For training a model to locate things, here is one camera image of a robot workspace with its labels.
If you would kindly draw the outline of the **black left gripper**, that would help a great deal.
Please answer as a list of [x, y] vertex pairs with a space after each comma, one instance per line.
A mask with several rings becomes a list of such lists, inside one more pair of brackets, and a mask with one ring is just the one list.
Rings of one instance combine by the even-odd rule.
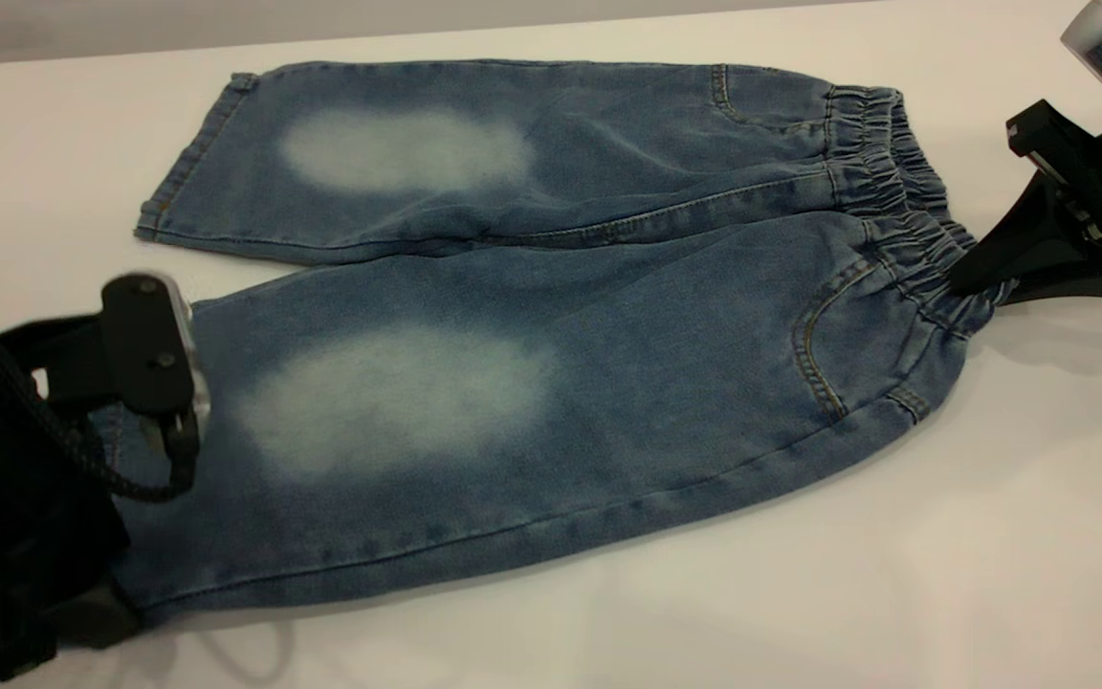
[[86, 415], [54, 415], [0, 347], [1, 681], [62, 646], [104, 650], [142, 631], [110, 571], [128, 546], [122, 519], [83, 459], [104, 459]]

